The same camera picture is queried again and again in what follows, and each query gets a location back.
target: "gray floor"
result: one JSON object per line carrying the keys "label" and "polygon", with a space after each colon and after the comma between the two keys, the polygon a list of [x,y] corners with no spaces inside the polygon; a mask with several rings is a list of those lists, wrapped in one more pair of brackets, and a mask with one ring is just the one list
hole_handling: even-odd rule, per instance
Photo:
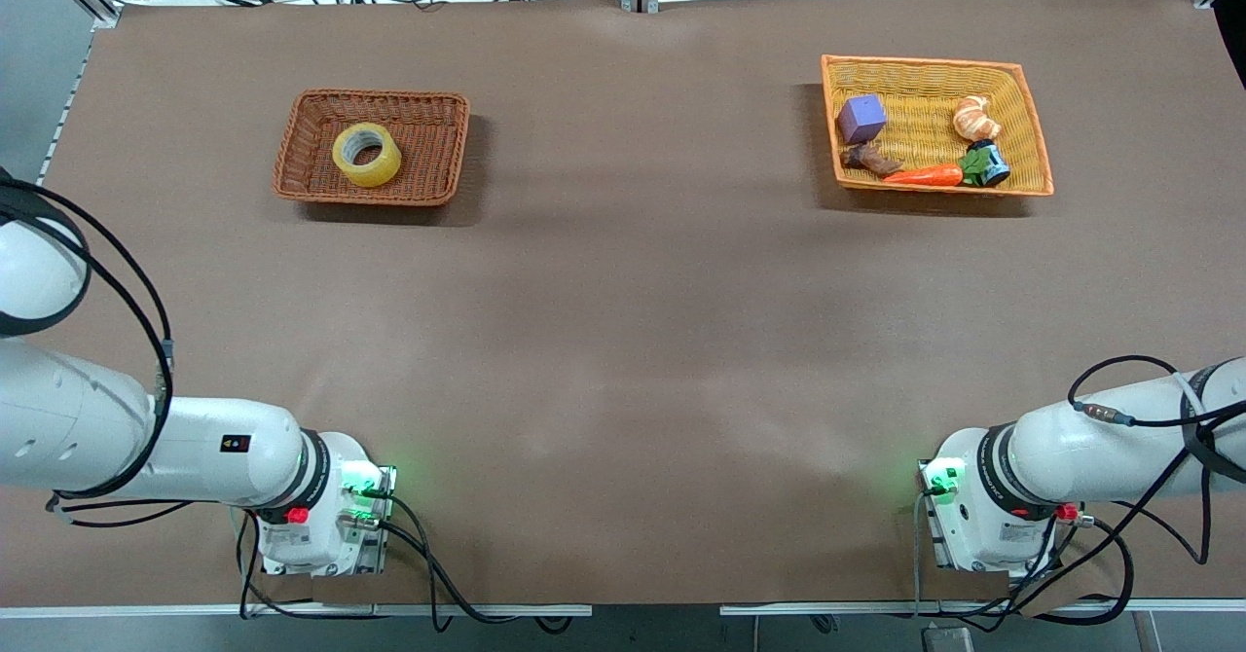
{"label": "gray floor", "polygon": [[[70,0],[0,0],[0,165],[15,176],[37,176],[61,108],[90,44],[91,21]],[[1166,613],[1156,616],[1165,652],[1230,652],[1246,648],[1246,616]],[[928,622],[885,616],[841,620],[824,636],[807,618],[764,618],[760,650],[917,651]],[[1094,650],[1139,652],[1129,616],[1095,628],[1065,628],[1009,621],[999,632],[974,632],[982,651]],[[432,633],[427,620],[303,622],[264,618],[244,622],[224,616],[151,618],[0,620],[0,652],[72,651],[164,652],[298,648],[368,650],[701,650],[753,648],[751,618],[721,618],[713,607],[599,607],[559,637],[520,621],[485,627],[456,622]]]}

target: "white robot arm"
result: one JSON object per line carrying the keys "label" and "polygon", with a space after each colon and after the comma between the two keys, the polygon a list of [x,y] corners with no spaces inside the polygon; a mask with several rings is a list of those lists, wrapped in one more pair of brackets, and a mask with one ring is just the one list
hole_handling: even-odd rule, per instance
{"label": "white robot arm", "polygon": [[1235,359],[1094,393],[1077,399],[1078,408],[1062,401],[1012,424],[952,434],[921,465],[939,565],[1019,580],[1033,571],[1027,562],[1045,560],[1045,524],[1069,512],[1063,505],[1138,501],[1153,487],[1158,496],[1197,494],[1205,466],[1212,490],[1241,487],[1246,420],[1216,428],[1214,448],[1192,423],[1148,424],[1231,419],[1246,411],[1242,400],[1246,359]]}
{"label": "white robot arm", "polygon": [[[0,484],[88,491],[125,474],[152,439],[159,400],[133,378],[17,338],[85,295],[83,243],[32,186],[0,171]],[[329,576],[381,568],[375,522],[388,500],[364,492],[391,492],[395,476],[354,439],[300,429],[279,406],[176,396],[142,469],[111,495],[250,510],[265,571]]]}

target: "basket rim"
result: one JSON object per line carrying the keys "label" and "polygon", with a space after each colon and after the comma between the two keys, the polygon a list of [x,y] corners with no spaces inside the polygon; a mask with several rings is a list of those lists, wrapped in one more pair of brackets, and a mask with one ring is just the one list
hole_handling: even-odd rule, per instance
{"label": "basket rim", "polygon": [[[1024,192],[1018,189],[979,189],[972,187],[944,187],[933,185],[910,183],[885,183],[872,180],[858,180],[849,177],[847,170],[840,163],[840,135],[831,122],[834,121],[835,105],[831,100],[831,79],[827,70],[834,64],[908,64],[912,66],[964,66],[986,67],[1007,71],[1017,81],[1020,96],[1025,102],[1025,111],[1029,115],[1029,123],[1034,130],[1034,146],[1038,150],[1038,162],[1042,168],[1043,189],[1038,192]],[[824,54],[822,61],[822,98],[826,102],[827,131],[831,138],[831,167],[835,178],[846,189],[900,189],[906,192],[938,192],[942,194],[972,194],[978,197],[1049,197],[1055,193],[1055,183],[1052,181],[1052,163],[1047,156],[1047,140],[1043,137],[1043,127],[1038,121],[1038,107],[1034,106],[1034,97],[1025,82],[1025,72],[1020,64],[1006,64],[999,61],[974,61],[969,59],[913,59],[900,56],[839,56]]]}
{"label": "basket rim", "polygon": [[[459,115],[459,122],[456,125],[455,137],[466,146],[467,140],[467,127],[470,125],[471,116],[471,101],[466,95],[460,92],[440,92],[440,91],[419,91],[419,90],[354,90],[354,89],[333,89],[333,87],[313,87],[309,90],[303,90],[299,92],[298,97],[294,98],[293,106],[290,106],[289,117],[285,120],[285,130],[283,132],[282,145],[277,150],[277,162],[273,168],[273,181],[272,191],[282,199],[289,199],[293,202],[319,202],[319,203],[334,203],[334,204],[378,204],[386,207],[440,207],[459,192],[459,176],[456,175],[446,189],[446,193],[436,199],[410,199],[405,197],[381,197],[376,194],[371,196],[353,196],[353,194],[310,194],[310,193],[298,193],[284,189],[280,183],[285,176],[287,156],[292,147],[289,136],[294,131],[297,123],[295,117],[299,113],[299,107],[310,97],[319,96],[333,96],[333,97],[406,97],[414,100],[427,100],[427,98],[445,98],[455,103],[455,111]],[[462,152],[460,151],[457,163],[455,165],[455,171],[462,167]]]}

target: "brown wicker basket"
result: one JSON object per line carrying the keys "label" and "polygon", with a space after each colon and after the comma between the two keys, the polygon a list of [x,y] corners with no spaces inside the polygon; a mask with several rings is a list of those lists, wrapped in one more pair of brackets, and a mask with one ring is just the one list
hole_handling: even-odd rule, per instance
{"label": "brown wicker basket", "polygon": [[[1052,166],[1038,125],[1038,110],[1017,64],[984,61],[822,56],[822,91],[831,132],[835,178],[850,189],[907,189],[944,194],[1042,197],[1052,194]],[[875,140],[888,158],[906,170],[952,163],[969,142],[952,126],[957,102],[967,95],[991,100],[987,115],[1003,127],[996,145],[1012,168],[999,187],[941,187],[882,182],[867,170],[845,168],[835,117],[849,97],[876,93],[887,112],[887,126]]]}
{"label": "brown wicker basket", "polygon": [[[285,199],[435,207],[455,196],[467,141],[467,98],[452,92],[308,90],[290,111],[273,192]],[[384,126],[402,167],[380,187],[359,187],[333,163],[333,141],[360,122]]]}

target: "purple block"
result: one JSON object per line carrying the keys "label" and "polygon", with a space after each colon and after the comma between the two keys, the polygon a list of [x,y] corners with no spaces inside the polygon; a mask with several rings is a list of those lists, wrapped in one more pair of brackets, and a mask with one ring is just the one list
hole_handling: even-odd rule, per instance
{"label": "purple block", "polygon": [[836,122],[845,143],[865,143],[887,126],[887,115],[877,95],[860,95],[849,97]]}

